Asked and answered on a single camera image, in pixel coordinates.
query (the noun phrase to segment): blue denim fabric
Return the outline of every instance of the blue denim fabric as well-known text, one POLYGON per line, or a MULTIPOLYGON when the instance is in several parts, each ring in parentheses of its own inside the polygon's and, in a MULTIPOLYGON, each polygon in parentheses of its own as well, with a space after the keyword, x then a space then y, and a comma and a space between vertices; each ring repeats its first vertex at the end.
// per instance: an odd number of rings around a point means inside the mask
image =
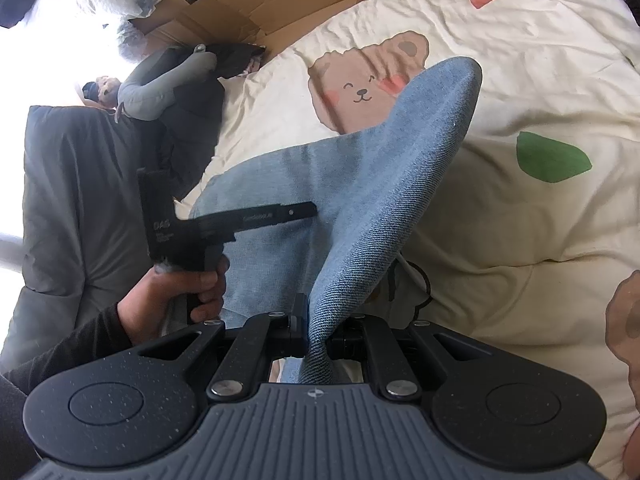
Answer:
POLYGON ((298 380, 335 381, 324 341, 364 302, 424 213, 466 134, 481 79, 474 60, 445 60, 405 87, 384 123, 267 153, 213 178, 192 216, 318 206, 315 218, 242 232, 226 245, 227 326, 288 312, 294 295, 307 293, 310 347, 298 380))

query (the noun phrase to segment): crosshair logo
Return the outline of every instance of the crosshair logo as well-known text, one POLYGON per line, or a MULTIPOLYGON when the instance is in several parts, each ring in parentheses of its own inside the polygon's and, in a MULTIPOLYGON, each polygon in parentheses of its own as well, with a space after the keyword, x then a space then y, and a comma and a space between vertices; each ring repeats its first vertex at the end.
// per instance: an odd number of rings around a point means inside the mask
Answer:
POLYGON ((306 393, 309 397, 313 397, 314 399, 319 399, 324 395, 324 391, 320 388, 312 388, 306 393))

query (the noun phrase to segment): bed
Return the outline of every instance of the bed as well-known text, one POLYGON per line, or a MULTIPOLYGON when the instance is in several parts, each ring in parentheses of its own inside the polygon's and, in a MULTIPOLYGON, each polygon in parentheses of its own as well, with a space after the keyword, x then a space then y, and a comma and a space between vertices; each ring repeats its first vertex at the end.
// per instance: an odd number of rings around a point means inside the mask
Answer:
MULTIPOLYGON (((626 478, 640 420, 640 29, 623 0, 359 3, 223 81, 216 155, 179 212, 243 161, 384 120, 412 77, 453 56, 475 59, 483 83, 402 252, 431 285, 421 316, 591 384, 608 413, 591 463, 626 478)), ((369 308, 401 324, 402 286, 386 286, 369 308)))

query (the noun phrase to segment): green patch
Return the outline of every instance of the green patch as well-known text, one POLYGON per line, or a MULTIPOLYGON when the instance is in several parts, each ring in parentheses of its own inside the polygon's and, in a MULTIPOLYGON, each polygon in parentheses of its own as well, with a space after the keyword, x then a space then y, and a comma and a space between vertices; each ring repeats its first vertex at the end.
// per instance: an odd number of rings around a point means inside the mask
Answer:
POLYGON ((580 148, 531 132, 518 134, 516 156, 520 169, 542 182, 562 182, 591 169, 580 148))

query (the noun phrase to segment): pink cheek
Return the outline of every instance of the pink cheek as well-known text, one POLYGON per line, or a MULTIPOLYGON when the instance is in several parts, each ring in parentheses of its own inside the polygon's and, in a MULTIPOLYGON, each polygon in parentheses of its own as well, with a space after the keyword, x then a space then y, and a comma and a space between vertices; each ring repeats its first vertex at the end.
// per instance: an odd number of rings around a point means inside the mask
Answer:
POLYGON ((386 93, 391 95, 398 95, 402 89, 407 86, 409 77, 405 74, 395 74, 391 77, 381 79, 378 82, 378 86, 382 88, 386 93))
POLYGON ((322 101, 329 106, 335 106, 340 100, 340 94, 335 90, 327 90, 321 95, 322 101))

